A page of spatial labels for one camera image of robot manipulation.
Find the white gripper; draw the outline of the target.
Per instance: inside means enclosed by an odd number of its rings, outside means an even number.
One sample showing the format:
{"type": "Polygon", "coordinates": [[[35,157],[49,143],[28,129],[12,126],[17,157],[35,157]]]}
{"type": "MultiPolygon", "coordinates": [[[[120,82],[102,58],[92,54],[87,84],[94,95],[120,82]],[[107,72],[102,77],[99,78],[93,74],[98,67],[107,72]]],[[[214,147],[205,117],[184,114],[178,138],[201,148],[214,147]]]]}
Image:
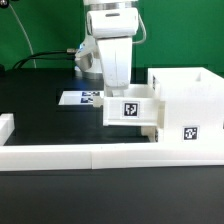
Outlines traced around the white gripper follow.
{"type": "Polygon", "coordinates": [[[106,95],[123,97],[131,80],[132,38],[99,39],[97,46],[106,95]]]}

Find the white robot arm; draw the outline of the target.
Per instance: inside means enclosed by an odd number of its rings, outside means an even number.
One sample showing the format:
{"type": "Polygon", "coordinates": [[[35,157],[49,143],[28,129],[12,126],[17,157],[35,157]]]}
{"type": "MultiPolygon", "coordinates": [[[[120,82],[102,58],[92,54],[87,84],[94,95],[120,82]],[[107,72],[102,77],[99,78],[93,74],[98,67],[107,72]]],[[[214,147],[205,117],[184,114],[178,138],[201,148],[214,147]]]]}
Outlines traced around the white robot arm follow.
{"type": "Polygon", "coordinates": [[[139,26],[138,0],[83,0],[85,39],[75,55],[81,71],[102,72],[107,96],[122,97],[129,88],[132,38],[139,26]]]}

